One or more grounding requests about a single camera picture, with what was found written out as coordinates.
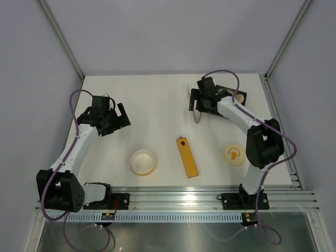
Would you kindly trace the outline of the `round yellow lunch bowl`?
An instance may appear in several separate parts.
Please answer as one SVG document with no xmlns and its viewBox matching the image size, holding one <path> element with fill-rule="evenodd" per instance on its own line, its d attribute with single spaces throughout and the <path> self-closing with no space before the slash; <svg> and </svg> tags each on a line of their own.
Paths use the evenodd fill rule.
<svg viewBox="0 0 336 252">
<path fill-rule="evenodd" d="M 131 170 L 137 175 L 148 175 L 155 168 L 155 157 L 148 150 L 138 150 L 131 156 Z"/>
</svg>

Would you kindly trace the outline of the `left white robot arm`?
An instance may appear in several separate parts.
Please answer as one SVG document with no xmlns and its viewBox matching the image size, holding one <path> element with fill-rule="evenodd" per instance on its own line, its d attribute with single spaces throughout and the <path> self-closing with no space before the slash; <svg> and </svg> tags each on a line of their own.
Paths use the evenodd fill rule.
<svg viewBox="0 0 336 252">
<path fill-rule="evenodd" d="M 40 170 L 36 181 L 42 209 L 76 213 L 84 209 L 126 209 L 129 195 L 114 194 L 110 184 L 86 182 L 77 176 L 91 146 L 99 137 L 130 126 L 122 103 L 106 96 L 93 96 L 91 106 L 75 118 L 75 135 L 48 170 Z"/>
</svg>

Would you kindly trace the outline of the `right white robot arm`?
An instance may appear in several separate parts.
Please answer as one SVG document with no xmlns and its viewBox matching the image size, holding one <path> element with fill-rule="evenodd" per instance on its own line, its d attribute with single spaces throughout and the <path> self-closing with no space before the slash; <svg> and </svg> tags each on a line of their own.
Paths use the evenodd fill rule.
<svg viewBox="0 0 336 252">
<path fill-rule="evenodd" d="M 189 110 L 221 116 L 235 123 L 246 135 L 245 153 L 249 167 L 245 180 L 239 186 L 238 201 L 250 208 L 261 194 L 262 177 L 266 168 L 276 163 L 284 153 L 279 122 L 266 120 L 247 110 L 238 96 L 244 92 L 214 84 L 212 77 L 197 81 L 197 88 L 188 88 Z"/>
</svg>

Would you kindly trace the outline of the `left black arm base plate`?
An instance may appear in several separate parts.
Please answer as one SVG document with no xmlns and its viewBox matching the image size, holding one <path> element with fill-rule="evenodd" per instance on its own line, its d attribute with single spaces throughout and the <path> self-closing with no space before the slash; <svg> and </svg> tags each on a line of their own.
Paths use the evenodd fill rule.
<svg viewBox="0 0 336 252">
<path fill-rule="evenodd" d="M 85 210 L 128 210 L 130 203 L 129 193 L 112 193 L 102 201 L 95 201 L 83 206 Z"/>
</svg>

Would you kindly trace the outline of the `metal serving tongs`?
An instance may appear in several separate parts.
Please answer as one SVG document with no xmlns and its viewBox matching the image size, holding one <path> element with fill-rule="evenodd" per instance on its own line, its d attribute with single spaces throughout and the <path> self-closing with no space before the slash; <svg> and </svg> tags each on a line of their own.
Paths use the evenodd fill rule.
<svg viewBox="0 0 336 252">
<path fill-rule="evenodd" d="M 200 119 L 201 119 L 201 112 L 199 112 L 199 110 L 197 109 L 197 103 L 198 103 L 198 94 L 196 94 L 193 90 L 197 90 L 195 85 L 191 84 L 191 83 L 187 83 L 187 94 L 189 97 L 189 105 L 188 105 L 188 109 L 190 111 L 192 111 L 193 113 L 193 118 L 194 118 L 194 122 L 196 124 L 199 124 Z"/>
</svg>

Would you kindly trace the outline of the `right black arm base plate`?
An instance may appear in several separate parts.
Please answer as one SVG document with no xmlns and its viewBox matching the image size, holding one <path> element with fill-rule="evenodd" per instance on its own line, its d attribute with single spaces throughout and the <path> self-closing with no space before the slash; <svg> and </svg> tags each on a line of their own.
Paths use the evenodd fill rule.
<svg viewBox="0 0 336 252">
<path fill-rule="evenodd" d="M 223 210 L 255 210 L 257 195 L 243 195 L 241 193 L 223 193 L 217 196 L 222 202 Z M 258 209 L 270 209 L 266 193 L 258 198 Z"/>
</svg>

